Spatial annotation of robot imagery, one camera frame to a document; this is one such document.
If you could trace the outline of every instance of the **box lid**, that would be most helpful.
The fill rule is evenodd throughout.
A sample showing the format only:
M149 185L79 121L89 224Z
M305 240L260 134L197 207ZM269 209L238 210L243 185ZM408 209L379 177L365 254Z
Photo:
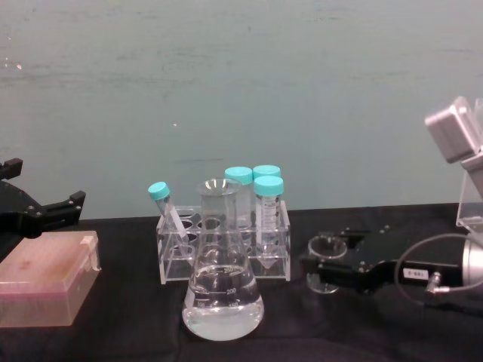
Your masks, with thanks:
M66 292L97 265L96 232L45 232L24 238L0 263L0 296Z

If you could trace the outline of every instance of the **glass beaker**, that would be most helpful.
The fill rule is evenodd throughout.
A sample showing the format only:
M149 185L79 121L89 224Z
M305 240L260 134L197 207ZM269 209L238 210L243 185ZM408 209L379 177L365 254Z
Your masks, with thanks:
M328 259L341 259L347 253L347 245L342 238L333 235L319 234L309 240L309 254L321 262ZM323 283L318 274L307 274L307 286L316 293L330 294L339 288Z
M263 317L263 301L236 221L241 184L210 179L198 186L202 231L183 306L195 335L214 341L243 337Z

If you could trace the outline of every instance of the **erlenmeyer flask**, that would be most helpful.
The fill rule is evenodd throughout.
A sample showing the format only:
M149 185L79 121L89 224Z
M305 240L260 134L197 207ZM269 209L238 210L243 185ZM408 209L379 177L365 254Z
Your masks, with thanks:
M263 301L236 222L241 185L211 179L198 187L202 233L183 306L185 325L214 341L237 339L263 317Z

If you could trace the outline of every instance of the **blue cap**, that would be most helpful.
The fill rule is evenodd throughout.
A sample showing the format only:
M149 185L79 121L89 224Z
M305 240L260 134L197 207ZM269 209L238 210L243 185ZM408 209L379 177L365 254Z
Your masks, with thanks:
M261 164L260 166L254 167L254 179L260 176L281 177L280 167L272 164Z
M277 176L260 176L254 180L255 194L278 196L284 193L284 180Z
M154 201L157 201L169 195L169 188L168 188L168 185L166 185L166 183L153 183L148 188L148 193L149 193L149 196L151 196L151 199L153 199Z
M250 185L254 181L254 173L249 167L230 167L225 170L225 178L238 181L242 185Z

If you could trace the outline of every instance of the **gray wall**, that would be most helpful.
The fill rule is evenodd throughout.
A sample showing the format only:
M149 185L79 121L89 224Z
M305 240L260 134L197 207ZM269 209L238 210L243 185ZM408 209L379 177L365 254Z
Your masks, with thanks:
M483 2L2 0L0 160L84 218L155 215L232 165L291 209L457 201L423 118L483 92Z

